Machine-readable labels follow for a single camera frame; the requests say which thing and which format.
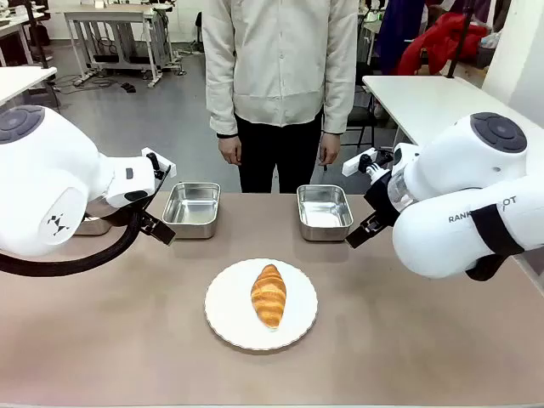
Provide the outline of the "person's left hand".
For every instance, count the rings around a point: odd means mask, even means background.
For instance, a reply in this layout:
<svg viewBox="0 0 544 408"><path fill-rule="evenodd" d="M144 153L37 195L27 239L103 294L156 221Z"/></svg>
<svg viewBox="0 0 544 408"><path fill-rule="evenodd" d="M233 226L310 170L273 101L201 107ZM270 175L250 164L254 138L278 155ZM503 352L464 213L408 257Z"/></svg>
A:
<svg viewBox="0 0 544 408"><path fill-rule="evenodd" d="M320 141L320 165L331 165L336 159L341 148L341 136L324 132Z"/></svg>

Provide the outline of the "person's right hand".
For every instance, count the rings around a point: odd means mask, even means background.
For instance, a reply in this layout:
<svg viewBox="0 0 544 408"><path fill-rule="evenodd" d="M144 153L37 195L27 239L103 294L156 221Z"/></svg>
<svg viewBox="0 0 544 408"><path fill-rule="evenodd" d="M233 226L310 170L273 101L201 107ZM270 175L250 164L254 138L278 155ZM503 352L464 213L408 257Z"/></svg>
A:
<svg viewBox="0 0 544 408"><path fill-rule="evenodd" d="M230 165L241 165L241 141L238 136L218 139L218 149Z"/></svg>

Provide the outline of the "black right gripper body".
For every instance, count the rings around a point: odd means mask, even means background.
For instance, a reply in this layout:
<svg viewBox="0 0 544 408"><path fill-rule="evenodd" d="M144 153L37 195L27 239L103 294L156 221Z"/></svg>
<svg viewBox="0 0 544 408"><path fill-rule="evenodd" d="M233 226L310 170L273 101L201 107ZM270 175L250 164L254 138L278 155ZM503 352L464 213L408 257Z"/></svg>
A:
<svg viewBox="0 0 544 408"><path fill-rule="evenodd" d="M364 222L369 226L394 226L400 212L394 207L388 195L388 183L392 178L391 172L385 172L371 182L371 187L365 193L365 200L374 212Z"/></svg>

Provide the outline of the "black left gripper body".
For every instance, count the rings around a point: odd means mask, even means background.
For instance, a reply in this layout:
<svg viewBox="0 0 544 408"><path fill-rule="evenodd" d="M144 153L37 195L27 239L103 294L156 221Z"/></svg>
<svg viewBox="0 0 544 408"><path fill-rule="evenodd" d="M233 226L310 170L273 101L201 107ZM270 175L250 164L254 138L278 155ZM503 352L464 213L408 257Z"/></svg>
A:
<svg viewBox="0 0 544 408"><path fill-rule="evenodd" d="M155 220L147 213L150 204L168 177L172 175L171 164L150 164L144 167L144 174L137 177L137 189L134 190L134 219L138 221Z"/></svg>

